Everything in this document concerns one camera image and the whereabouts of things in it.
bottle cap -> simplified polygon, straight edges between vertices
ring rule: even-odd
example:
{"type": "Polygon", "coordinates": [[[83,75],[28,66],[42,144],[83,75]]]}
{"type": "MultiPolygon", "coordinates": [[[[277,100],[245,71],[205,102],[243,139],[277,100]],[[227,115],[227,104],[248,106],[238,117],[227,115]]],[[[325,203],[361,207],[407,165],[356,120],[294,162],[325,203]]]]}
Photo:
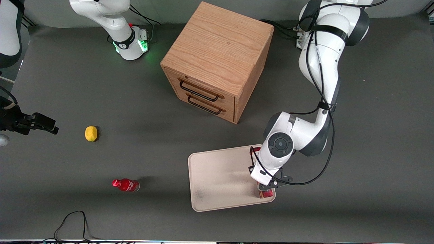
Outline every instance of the bottle cap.
{"type": "Polygon", "coordinates": [[[120,180],[113,180],[112,185],[113,185],[114,187],[118,187],[118,186],[121,185],[121,181],[120,181],[120,180]]]}

wall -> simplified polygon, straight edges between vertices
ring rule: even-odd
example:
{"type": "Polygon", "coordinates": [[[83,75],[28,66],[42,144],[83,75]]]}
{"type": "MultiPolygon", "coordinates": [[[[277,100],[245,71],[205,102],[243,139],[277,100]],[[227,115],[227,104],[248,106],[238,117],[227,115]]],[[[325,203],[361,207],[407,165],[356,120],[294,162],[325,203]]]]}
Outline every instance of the wall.
{"type": "MultiPolygon", "coordinates": [[[[269,20],[295,20],[308,0],[206,0],[231,11],[269,20]]],[[[186,23],[201,0],[131,0],[143,15],[162,23],[186,23]]],[[[421,11],[430,0],[389,0],[367,9],[371,18],[400,17],[421,11]]],[[[26,0],[26,15],[38,25],[71,28],[98,26],[77,15],[68,0],[26,0]]],[[[144,24],[131,11],[124,13],[128,22],[144,24]]]]}

drawer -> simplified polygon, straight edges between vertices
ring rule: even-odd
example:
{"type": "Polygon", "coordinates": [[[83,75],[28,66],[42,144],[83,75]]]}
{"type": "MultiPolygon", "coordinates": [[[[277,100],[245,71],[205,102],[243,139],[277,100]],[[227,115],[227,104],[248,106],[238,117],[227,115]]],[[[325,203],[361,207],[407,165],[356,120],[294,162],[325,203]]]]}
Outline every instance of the drawer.
{"type": "Polygon", "coordinates": [[[178,97],[180,97],[180,94],[187,92],[192,96],[201,98],[201,100],[207,102],[208,104],[219,108],[233,110],[235,103],[234,96],[204,88],[203,86],[198,85],[198,83],[192,80],[192,78],[186,78],[185,76],[171,70],[167,69],[166,72],[178,97]]]}
{"type": "Polygon", "coordinates": [[[199,109],[202,109],[210,114],[214,114],[215,116],[218,116],[222,119],[233,122],[233,115],[234,115],[233,108],[217,107],[214,104],[211,104],[208,101],[203,100],[200,97],[196,97],[195,95],[192,95],[188,92],[183,92],[181,94],[178,94],[178,97],[180,100],[184,102],[188,102],[191,105],[199,109]]]}

wooden box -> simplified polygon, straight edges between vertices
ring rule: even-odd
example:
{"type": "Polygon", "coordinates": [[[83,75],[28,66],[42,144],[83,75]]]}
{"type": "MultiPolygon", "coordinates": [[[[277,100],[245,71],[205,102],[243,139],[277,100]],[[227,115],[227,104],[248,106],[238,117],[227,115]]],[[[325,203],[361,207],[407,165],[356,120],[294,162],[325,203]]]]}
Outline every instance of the wooden box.
{"type": "Polygon", "coordinates": [[[236,124],[272,35],[269,24],[201,2],[160,65],[179,99],[236,124]]]}

black cable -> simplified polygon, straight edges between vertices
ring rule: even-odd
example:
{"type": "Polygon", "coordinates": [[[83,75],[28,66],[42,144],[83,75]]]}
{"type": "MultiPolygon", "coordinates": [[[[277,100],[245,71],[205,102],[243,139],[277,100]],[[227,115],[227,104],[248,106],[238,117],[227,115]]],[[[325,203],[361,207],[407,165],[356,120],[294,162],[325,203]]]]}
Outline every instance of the black cable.
{"type": "Polygon", "coordinates": [[[154,21],[155,23],[157,23],[157,24],[159,24],[159,25],[161,25],[161,23],[160,22],[158,22],[158,21],[156,21],[156,20],[153,20],[153,19],[151,19],[151,18],[148,18],[148,17],[146,17],[146,16],[143,16],[133,5],[130,5],[135,11],[137,11],[137,13],[139,13],[142,17],[144,17],[145,19],[148,19],[148,20],[150,20],[150,21],[154,21]]]}
{"type": "Polygon", "coordinates": [[[293,36],[293,35],[290,35],[290,34],[286,33],[285,31],[283,31],[283,30],[291,30],[291,31],[294,31],[294,30],[292,30],[291,28],[288,28],[288,27],[286,27],[286,26],[283,26],[283,25],[281,25],[281,24],[279,24],[279,23],[276,23],[276,22],[274,22],[274,21],[271,21],[271,20],[259,20],[259,21],[262,21],[262,22],[264,22],[264,23],[267,23],[267,24],[270,24],[270,25],[274,26],[274,27],[275,27],[279,32],[281,32],[283,35],[285,35],[285,36],[287,36],[287,37],[298,39],[298,36],[297,36],[297,35],[293,36]]]}
{"type": "Polygon", "coordinates": [[[23,19],[24,19],[27,23],[29,23],[30,26],[36,26],[36,24],[35,24],[32,20],[30,20],[27,16],[23,15],[23,19]]]}
{"type": "MultiPolygon", "coordinates": [[[[81,211],[81,210],[78,210],[78,211],[74,211],[74,212],[69,213],[69,214],[68,214],[68,215],[63,219],[63,221],[62,221],[62,223],[60,224],[60,226],[59,226],[59,227],[54,231],[53,238],[54,238],[58,243],[62,243],[62,241],[58,238],[59,231],[60,231],[60,229],[62,228],[62,226],[65,224],[66,219],[67,219],[71,214],[74,214],[74,213],[82,213],[82,214],[83,214],[83,239],[86,240],[86,241],[88,241],[89,243],[100,244],[99,242],[92,241],[92,240],[89,240],[89,239],[86,238],[86,236],[85,236],[85,235],[86,235],[86,229],[88,229],[88,232],[89,232],[89,224],[88,224],[87,219],[86,219],[86,214],[85,214],[83,211],[81,211]]],[[[89,234],[89,236],[90,236],[91,238],[98,239],[98,238],[92,236],[91,234],[89,234]]]]}
{"type": "Polygon", "coordinates": [[[143,16],[142,14],[140,14],[140,13],[137,13],[137,12],[135,12],[133,9],[130,9],[133,13],[135,13],[135,14],[137,14],[137,15],[139,15],[139,16],[141,16],[141,17],[143,17],[150,25],[152,25],[152,23],[145,17],[145,16],[143,16]]]}
{"type": "Polygon", "coordinates": [[[312,111],[310,111],[310,112],[306,112],[306,113],[295,113],[295,112],[291,112],[291,113],[289,113],[289,114],[297,114],[297,115],[313,114],[313,113],[315,113],[316,111],[318,111],[318,109],[319,109],[319,107],[316,107],[315,110],[312,110],[312,111]]]}
{"type": "Polygon", "coordinates": [[[130,5],[130,7],[132,8],[132,9],[130,8],[130,10],[131,10],[133,13],[142,16],[146,21],[148,21],[148,23],[149,23],[150,25],[152,25],[152,23],[151,23],[150,21],[153,21],[153,22],[155,22],[155,23],[161,25],[160,22],[158,22],[158,21],[156,21],[156,20],[153,20],[153,19],[151,19],[151,18],[148,18],[148,17],[144,16],[143,14],[141,14],[141,13],[140,13],[140,12],[139,12],[139,11],[138,11],[134,6],[133,6],[133,5],[130,5]]]}
{"type": "Polygon", "coordinates": [[[434,2],[432,2],[428,7],[425,8],[425,11],[428,11],[432,6],[434,5],[434,2]]]}
{"type": "Polygon", "coordinates": [[[304,16],[303,18],[301,18],[301,19],[297,22],[295,28],[297,29],[298,26],[301,24],[301,22],[302,22],[303,20],[308,19],[308,18],[312,18],[312,17],[313,17],[313,15],[307,15],[307,16],[304,16]]]}
{"type": "MultiPolygon", "coordinates": [[[[318,84],[316,83],[316,81],[315,81],[315,79],[314,79],[314,77],[313,77],[313,75],[312,75],[312,71],[310,70],[310,66],[309,66],[309,51],[310,51],[310,45],[311,45],[311,43],[312,43],[312,38],[313,38],[313,37],[315,37],[315,40],[314,40],[314,41],[315,41],[315,46],[316,46],[316,48],[317,48],[317,46],[318,46],[318,42],[317,42],[317,39],[316,39],[316,32],[310,34],[310,36],[309,36],[309,43],[308,43],[308,45],[307,45],[307,49],[306,49],[306,65],[307,65],[307,69],[308,69],[308,72],[309,72],[310,78],[312,79],[313,84],[315,85],[315,87],[316,87],[318,93],[321,95],[321,100],[322,100],[323,102],[325,102],[325,103],[328,104],[327,100],[326,100],[325,97],[324,97],[324,76],[323,76],[323,73],[322,73],[322,64],[321,64],[321,62],[320,62],[320,58],[318,57],[318,59],[319,59],[319,70],[320,70],[320,76],[321,76],[321,89],[318,87],[318,84]]],[[[292,114],[311,114],[311,113],[314,113],[315,111],[317,111],[318,109],[319,109],[319,108],[316,108],[314,111],[311,111],[311,112],[308,112],[308,113],[292,113],[292,114]]],[[[327,169],[327,167],[328,167],[328,165],[329,165],[329,163],[330,163],[330,159],[332,158],[333,148],[334,148],[334,145],[335,145],[335,133],[336,133],[336,131],[335,131],[335,122],[334,122],[334,119],[333,119],[332,111],[330,111],[330,110],[328,111],[328,116],[329,116],[329,118],[330,118],[330,122],[331,122],[331,124],[332,124],[332,142],[330,143],[330,151],[329,151],[329,155],[328,155],[328,157],[327,157],[327,161],[325,162],[325,165],[324,165],[324,167],[322,168],[321,172],[320,172],[320,173],[319,173],[315,178],[313,178],[313,179],[311,179],[311,180],[309,180],[309,181],[301,182],[301,183],[292,183],[292,182],[283,181],[283,180],[281,180],[281,179],[275,177],[274,175],[271,175],[271,174],[270,174],[270,173],[269,173],[269,172],[264,168],[264,166],[262,165],[262,163],[261,163],[260,160],[259,160],[258,155],[257,155],[256,152],[253,150],[253,147],[250,147],[250,153],[253,153],[253,154],[255,155],[256,160],[258,161],[259,165],[262,167],[262,169],[263,169],[263,170],[264,170],[264,171],[265,171],[269,176],[271,176],[271,178],[272,178],[273,180],[275,180],[275,181],[277,181],[277,182],[280,182],[280,183],[284,183],[284,184],[286,184],[286,185],[307,185],[307,184],[310,184],[310,183],[316,181],[318,178],[320,178],[320,177],[322,176],[322,174],[324,174],[324,172],[326,171],[326,169],[327,169]]]]}
{"type": "Polygon", "coordinates": [[[0,241],[0,244],[41,244],[47,240],[52,240],[52,239],[54,240],[54,238],[47,238],[45,240],[37,241],[37,242],[34,242],[34,241],[0,241]]]}
{"type": "Polygon", "coordinates": [[[286,27],[286,26],[281,25],[281,24],[279,24],[279,23],[277,23],[275,21],[272,21],[272,20],[264,20],[264,19],[262,19],[262,20],[259,20],[259,21],[262,21],[264,23],[268,23],[270,25],[278,26],[278,27],[280,27],[282,29],[285,29],[285,30],[293,30],[292,28],[286,27]]]}
{"type": "Polygon", "coordinates": [[[109,38],[110,38],[110,35],[107,36],[107,42],[108,43],[113,43],[113,39],[112,39],[112,41],[110,41],[109,38]]]}
{"type": "Polygon", "coordinates": [[[382,0],[381,2],[378,3],[374,3],[374,4],[369,4],[369,5],[359,5],[359,4],[350,4],[350,3],[332,3],[332,4],[328,4],[328,5],[324,5],[320,8],[318,8],[315,13],[312,15],[314,17],[314,19],[312,20],[311,23],[316,22],[316,19],[318,18],[319,15],[319,11],[321,9],[327,8],[327,7],[331,7],[331,6],[349,6],[349,7],[358,7],[358,8],[368,8],[368,7],[375,7],[378,6],[380,4],[383,4],[385,2],[387,2],[389,0],[382,0]]]}
{"type": "Polygon", "coordinates": [[[4,91],[6,94],[8,94],[8,95],[12,98],[13,103],[18,104],[18,102],[16,101],[15,96],[13,96],[12,93],[10,93],[8,90],[6,90],[6,89],[5,89],[4,87],[2,87],[2,86],[0,86],[0,90],[4,91]]]}
{"type": "Polygon", "coordinates": [[[25,18],[23,18],[23,20],[29,25],[29,26],[34,26],[32,25],[28,20],[26,20],[25,18]]]}

